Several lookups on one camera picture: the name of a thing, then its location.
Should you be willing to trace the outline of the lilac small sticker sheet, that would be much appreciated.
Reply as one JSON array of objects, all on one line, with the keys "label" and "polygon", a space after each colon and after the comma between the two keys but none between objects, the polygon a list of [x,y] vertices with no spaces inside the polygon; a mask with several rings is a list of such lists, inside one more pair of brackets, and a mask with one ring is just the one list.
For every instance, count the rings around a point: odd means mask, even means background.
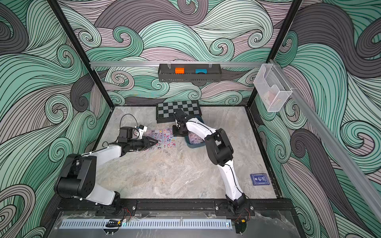
[{"label": "lilac small sticker sheet", "polygon": [[167,129],[158,129],[155,130],[154,135],[158,141],[157,148],[162,149],[165,142],[167,142]]}]

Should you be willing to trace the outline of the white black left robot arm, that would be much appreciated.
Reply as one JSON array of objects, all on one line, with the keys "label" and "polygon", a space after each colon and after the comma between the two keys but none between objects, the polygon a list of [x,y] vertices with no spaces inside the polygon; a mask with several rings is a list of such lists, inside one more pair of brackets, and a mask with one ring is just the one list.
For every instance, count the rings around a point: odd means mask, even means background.
[{"label": "white black left robot arm", "polygon": [[96,182],[97,169],[128,152],[145,151],[158,144],[149,136],[141,139],[118,138],[107,147],[87,154],[70,154],[66,157],[56,180],[54,191],[62,198],[77,197],[105,207],[108,213],[122,210],[120,194]]}]

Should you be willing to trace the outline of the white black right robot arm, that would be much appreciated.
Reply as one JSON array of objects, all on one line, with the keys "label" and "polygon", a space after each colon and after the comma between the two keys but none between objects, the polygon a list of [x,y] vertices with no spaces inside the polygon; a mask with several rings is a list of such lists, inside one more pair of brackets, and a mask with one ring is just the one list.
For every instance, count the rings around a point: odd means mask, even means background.
[{"label": "white black right robot arm", "polygon": [[238,183],[233,164],[234,149],[225,130],[211,128],[181,109],[174,111],[174,117],[176,125],[172,126],[173,135],[185,137],[192,132],[204,141],[210,161],[221,173],[229,212],[241,214],[248,200]]}]

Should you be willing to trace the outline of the teal plastic storage box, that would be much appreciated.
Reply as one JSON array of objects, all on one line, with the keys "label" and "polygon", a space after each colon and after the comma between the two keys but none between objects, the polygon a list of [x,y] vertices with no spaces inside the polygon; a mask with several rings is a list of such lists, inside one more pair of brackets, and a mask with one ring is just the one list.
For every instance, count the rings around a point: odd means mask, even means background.
[{"label": "teal plastic storage box", "polygon": [[203,124],[201,116],[195,116],[186,122],[188,135],[185,137],[186,144],[189,148],[195,149],[205,146],[205,137],[207,136],[207,128]]}]

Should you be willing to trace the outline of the orange block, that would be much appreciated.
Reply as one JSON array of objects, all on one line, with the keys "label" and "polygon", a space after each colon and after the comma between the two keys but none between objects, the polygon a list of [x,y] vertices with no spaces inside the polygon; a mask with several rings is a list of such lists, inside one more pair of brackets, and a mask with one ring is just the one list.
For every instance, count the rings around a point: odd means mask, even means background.
[{"label": "orange block", "polygon": [[176,67],[175,68],[175,74],[185,74],[185,68],[184,67]]}]

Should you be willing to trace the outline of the teal block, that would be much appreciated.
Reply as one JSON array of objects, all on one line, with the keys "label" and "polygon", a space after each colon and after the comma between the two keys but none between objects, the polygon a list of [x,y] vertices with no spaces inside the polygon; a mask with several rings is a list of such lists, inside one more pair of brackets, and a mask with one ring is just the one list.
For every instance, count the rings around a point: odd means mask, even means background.
[{"label": "teal block", "polygon": [[207,74],[207,69],[196,69],[195,73],[196,74]]}]

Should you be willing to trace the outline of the blue card pack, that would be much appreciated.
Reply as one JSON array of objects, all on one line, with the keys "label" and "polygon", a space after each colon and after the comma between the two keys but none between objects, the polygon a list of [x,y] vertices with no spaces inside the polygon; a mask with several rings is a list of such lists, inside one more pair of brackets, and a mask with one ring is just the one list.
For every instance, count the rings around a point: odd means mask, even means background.
[{"label": "blue card pack", "polygon": [[250,174],[253,186],[270,185],[267,174]]}]

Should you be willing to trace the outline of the black wall shelf tray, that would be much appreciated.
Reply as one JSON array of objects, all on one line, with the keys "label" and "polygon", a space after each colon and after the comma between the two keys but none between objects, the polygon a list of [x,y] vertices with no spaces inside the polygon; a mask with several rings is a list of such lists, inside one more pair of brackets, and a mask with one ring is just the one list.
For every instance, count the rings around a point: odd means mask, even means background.
[{"label": "black wall shelf tray", "polygon": [[[185,74],[175,74],[176,67],[184,67]],[[196,69],[207,69],[207,74],[196,74]],[[207,83],[219,82],[222,78],[222,69],[219,64],[160,64],[158,68],[158,77],[161,82],[190,82]]]}]

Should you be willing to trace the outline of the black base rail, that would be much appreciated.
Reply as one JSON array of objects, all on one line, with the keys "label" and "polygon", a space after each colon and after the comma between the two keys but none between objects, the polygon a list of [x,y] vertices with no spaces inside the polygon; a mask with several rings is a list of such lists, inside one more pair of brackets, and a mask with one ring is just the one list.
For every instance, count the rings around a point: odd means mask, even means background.
[{"label": "black base rail", "polygon": [[260,211],[293,211],[289,199],[250,199],[236,210],[228,205],[227,199],[126,199],[116,205],[101,205],[80,199],[63,199],[57,208],[59,211],[90,211],[98,216],[145,216],[161,212],[204,212],[216,216],[238,217],[254,216]]}]

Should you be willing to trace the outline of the aluminium rail back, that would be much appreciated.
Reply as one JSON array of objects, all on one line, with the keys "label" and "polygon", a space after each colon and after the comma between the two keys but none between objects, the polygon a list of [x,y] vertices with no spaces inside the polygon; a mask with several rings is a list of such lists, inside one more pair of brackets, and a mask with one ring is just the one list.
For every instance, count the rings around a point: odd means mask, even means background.
[{"label": "aluminium rail back", "polygon": [[91,67],[159,67],[160,64],[219,64],[221,67],[261,67],[263,62],[246,61],[90,61]]}]

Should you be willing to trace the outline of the clear acrylic wall holder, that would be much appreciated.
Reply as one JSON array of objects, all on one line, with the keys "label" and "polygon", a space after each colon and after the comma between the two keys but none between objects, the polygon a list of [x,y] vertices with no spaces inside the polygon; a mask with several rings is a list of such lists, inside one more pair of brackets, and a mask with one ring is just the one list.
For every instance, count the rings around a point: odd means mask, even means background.
[{"label": "clear acrylic wall holder", "polygon": [[282,68],[273,63],[261,65],[254,86],[267,112],[279,112],[292,94]]}]

